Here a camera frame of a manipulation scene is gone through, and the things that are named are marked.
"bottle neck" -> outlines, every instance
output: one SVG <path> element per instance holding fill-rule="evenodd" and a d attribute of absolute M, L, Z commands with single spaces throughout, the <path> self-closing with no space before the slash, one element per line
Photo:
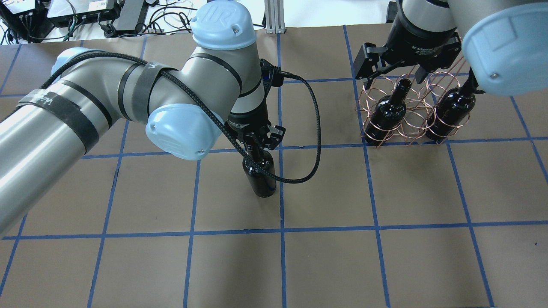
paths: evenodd
<path fill-rule="evenodd" d="M 403 105 L 409 89 L 396 88 L 390 96 L 390 103 L 395 106 Z"/>
<path fill-rule="evenodd" d="M 466 82 L 463 84 L 462 87 L 459 89 L 459 96 L 460 97 L 467 97 L 471 98 L 474 96 L 474 87 L 472 85 L 472 81 L 468 78 Z"/>

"grid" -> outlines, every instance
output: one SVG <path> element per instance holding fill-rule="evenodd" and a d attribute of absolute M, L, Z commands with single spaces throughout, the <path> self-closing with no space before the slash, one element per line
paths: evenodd
<path fill-rule="evenodd" d="M 349 70 L 352 72 L 352 61 L 353 56 L 350 48 L 350 42 L 349 42 L 349 36 L 347 33 L 346 26 L 342 27 L 344 31 L 345 41 L 346 41 L 346 47 L 348 52 L 348 59 L 349 59 Z M 143 41 L 142 45 L 142 51 L 141 51 L 141 57 L 144 55 L 145 47 L 146 47 L 146 38 Z M 19 51 L 21 49 L 21 46 L 18 47 L 14 59 L 11 63 L 11 66 L 7 72 L 7 75 L 2 83 L 2 87 L 0 88 L 0 97 L 19 97 L 23 96 L 21 95 L 1 95 L 2 91 L 4 90 L 4 87 L 6 86 L 6 82 L 9 78 L 9 75 L 13 69 L 14 63 L 17 59 L 17 56 L 19 54 Z M 278 66 L 282 66 L 282 44 L 281 44 L 281 37 L 280 34 L 277 35 L 277 64 Z M 352 81 L 354 85 L 354 95 L 357 100 L 358 98 L 358 91 L 356 87 L 356 80 L 354 78 L 325 78 L 325 79 L 310 79 L 308 82 L 316 83 L 316 82 L 338 82 L 338 81 Z M 287 81 L 286 83 L 296 83 L 297 81 Z M 278 88 L 278 125 L 282 125 L 282 92 L 283 87 Z M 379 265 L 380 265 L 380 271 L 381 271 L 381 278 L 383 283 L 383 290 L 384 290 L 384 298 L 385 303 L 387 307 L 391 307 L 390 303 L 390 290 L 389 285 L 387 281 L 387 275 L 386 275 L 386 269 L 385 269 L 385 262 L 384 262 L 384 254 L 383 254 L 383 244 L 381 240 L 381 230 L 403 230 L 403 229 L 440 229 L 440 228 L 468 228 L 470 232 L 470 237 L 472 239 L 473 247 L 475 250 L 478 266 L 481 272 L 483 284 L 485 287 L 486 295 L 489 301 L 489 305 L 491 307 L 495 306 L 495 300 L 493 299 L 493 296 L 490 291 L 489 282 L 485 273 L 485 269 L 483 266 L 483 261 L 481 257 L 480 248 L 478 246 L 476 235 L 475 235 L 475 227 L 490 227 L 490 226 L 520 226 L 520 225 L 548 225 L 548 220 L 527 220 L 527 221 L 488 221 L 488 222 L 473 222 L 470 213 L 467 207 L 465 194 L 463 192 L 463 187 L 459 178 L 459 171 L 457 169 L 457 165 L 455 162 L 455 158 L 453 156 L 452 151 L 452 144 L 461 144 L 461 143 L 479 143 L 479 142 L 513 142 L 513 141 L 529 141 L 532 145 L 534 154 L 538 160 L 539 167 L 542 170 L 542 173 L 545 177 L 545 180 L 548 182 L 548 173 L 546 171 L 546 168 L 541 160 L 539 151 L 533 143 L 535 140 L 548 140 L 548 136 L 546 137 L 532 137 L 531 133 L 529 132 L 529 129 L 525 123 L 525 120 L 523 119 L 523 116 L 518 108 L 518 105 L 516 104 L 516 101 L 514 98 L 510 98 L 512 101 L 512 104 L 515 108 L 516 113 L 518 114 L 518 117 L 521 121 L 521 124 L 523 126 L 523 129 L 527 135 L 525 138 L 508 138 L 508 139 L 468 139 L 468 140 L 448 140 L 445 143 L 445 147 L 447 148 L 450 162 L 453 168 L 454 176 L 456 179 L 456 183 L 458 186 L 459 195 L 462 202 L 462 207 L 466 216 L 466 222 L 465 223 L 451 223 L 451 224 L 415 224 L 415 225 L 380 225 L 379 219 L 376 211 L 376 204 L 375 204 L 375 194 L 374 194 L 374 181 L 370 170 L 370 164 L 369 164 L 369 155 L 368 151 L 371 150 L 371 146 L 369 146 L 365 140 L 362 138 L 362 143 L 355 143 L 355 144 L 329 144 L 324 145 L 323 148 L 344 148 L 344 147 L 356 147 L 356 148 L 362 148 L 363 149 L 363 158 L 365 163 L 365 169 L 367 173 L 367 181 L 369 185 L 369 195 L 370 195 L 370 201 L 371 201 L 371 211 L 373 214 L 373 225 L 364 225 L 364 226 L 339 226 L 339 227 L 292 227 L 287 228 L 285 227 L 284 223 L 284 183 L 279 184 L 279 194 L 280 194 L 280 200 L 279 200 L 279 208 L 280 208 L 280 224 L 279 228 L 275 229 L 243 229 L 243 230 L 211 230 L 211 231 L 196 231 L 195 230 L 195 222 L 196 222 L 196 208 L 197 208 L 197 199 L 198 199 L 198 183 L 199 183 L 199 177 L 200 177 L 200 170 L 201 170 L 201 162 L 198 161 L 196 165 L 196 174 L 195 174 L 195 188 L 194 188 L 194 196 L 193 196 L 193 203 L 192 203 L 192 217 L 191 217 L 191 227 L 190 231 L 182 231 L 182 232 L 152 232 L 152 233 L 108 233 L 107 228 L 109 225 L 109 218 L 110 218 L 110 211 L 112 207 L 112 202 L 115 195 L 116 190 L 116 184 L 118 181 L 118 171 L 121 167 L 121 163 L 123 158 L 125 157 L 133 157 L 133 156 L 151 156 L 151 155 L 168 155 L 166 152 L 133 152 L 133 153 L 124 153 L 124 145 L 125 140 L 127 137 L 129 122 L 126 121 L 123 136 L 122 136 L 122 142 L 120 146 L 120 150 L 118 154 L 111 154 L 111 155 L 86 155 L 83 157 L 83 159 L 102 159 L 102 158 L 117 158 L 117 167 L 116 172 L 114 174 L 114 177 L 112 179 L 112 188 L 110 191 L 110 198 L 107 205 L 107 211 L 105 215 L 104 220 L 104 227 L 102 229 L 102 233 L 100 234 L 72 234 L 72 235 L 22 235 L 22 231 L 25 227 L 26 222 L 26 216 L 23 218 L 20 226 L 19 231 L 16 236 L 7 236 L 4 237 L 3 240 L 14 240 L 13 249 L 10 254 L 10 258 L 7 264 L 7 267 L 5 268 L 4 275 L 2 278 L 2 283 L 0 284 L 0 296 L 2 295 L 2 291 L 4 289 L 6 280 L 9 276 L 10 267 L 12 265 L 13 259 L 15 258 L 16 250 L 18 247 L 18 244 L 20 241 L 28 240 L 28 239 L 69 239 L 69 238 L 97 238 L 100 239 L 100 246 L 99 251 L 96 258 L 96 264 L 93 274 L 93 280 L 92 280 L 92 287 L 89 292 L 89 299 L 88 299 L 88 307 L 92 306 L 93 297 L 94 297 L 94 291 L 95 291 L 95 284 L 99 272 L 99 268 L 101 266 L 101 257 L 102 257 L 102 251 L 105 243 L 106 238 L 130 238 L 130 237 L 169 237 L 169 236 L 188 236 L 189 237 L 189 247 L 187 252 L 187 265 L 186 265 L 186 275 L 185 275 L 185 283 L 184 283 L 184 298 L 182 299 L 183 307 L 188 306 L 188 297 L 189 297 L 189 284 L 190 284 L 190 277 L 191 277 L 191 269 L 192 269 L 192 249 L 193 249 L 193 240 L 194 236 L 210 236 L 210 235 L 235 235 L 235 234 L 253 234 L 253 233 L 275 233 L 279 234 L 280 236 L 280 251 L 281 251 L 281 288 L 282 288 L 282 306 L 286 308 L 288 306 L 287 304 L 287 284 L 286 284 L 286 233 L 292 233 L 292 232 L 333 232 L 333 231 L 374 231 L 375 232 L 375 238 L 377 243 L 377 250 L 378 250 L 378 256 L 379 256 Z M 358 127 L 356 131 L 358 132 L 361 128 L 362 123 L 362 116 L 359 112 L 357 112 L 356 120 L 358 121 Z M 433 144 L 434 142 L 426 142 L 424 144 Z M 385 146 L 401 146 L 404 145 L 404 142 L 387 142 Z M 283 153 L 284 150 L 299 150 L 299 149 L 314 149 L 315 146 L 313 145 L 307 145 L 307 146 L 284 146 L 283 143 L 280 144 L 278 149 L 279 153 L 279 174 L 280 176 L 284 176 L 284 169 L 283 169 Z M 225 152 L 235 152 L 234 149 L 232 150 L 212 150 L 211 153 L 225 153 Z"/>

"ur logo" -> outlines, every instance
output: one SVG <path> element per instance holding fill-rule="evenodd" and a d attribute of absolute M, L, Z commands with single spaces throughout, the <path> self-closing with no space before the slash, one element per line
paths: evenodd
<path fill-rule="evenodd" d="M 222 8 L 213 7 L 210 8 L 204 16 L 203 21 L 209 24 L 216 24 L 217 22 L 222 25 L 229 24 L 229 17 L 232 15 L 232 12 L 229 10 L 223 10 Z"/>

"white label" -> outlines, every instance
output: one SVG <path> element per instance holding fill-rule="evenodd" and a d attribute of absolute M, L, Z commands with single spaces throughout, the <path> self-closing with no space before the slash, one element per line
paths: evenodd
<path fill-rule="evenodd" d="M 93 1 L 89 3 L 88 11 L 98 11 L 106 9 L 107 0 Z"/>

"velcro strap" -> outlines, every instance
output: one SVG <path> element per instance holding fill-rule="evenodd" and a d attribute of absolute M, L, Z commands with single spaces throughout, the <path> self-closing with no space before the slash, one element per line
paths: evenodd
<path fill-rule="evenodd" d="M 80 138 L 86 153 L 99 141 L 97 129 L 82 113 L 80 106 L 55 92 L 33 90 L 19 101 L 17 109 L 25 105 L 43 108 L 63 121 Z"/>
<path fill-rule="evenodd" d="M 132 94 L 133 115 L 137 122 L 147 123 L 149 121 L 150 94 L 162 70 L 176 69 L 157 62 L 148 62 L 137 79 Z"/>

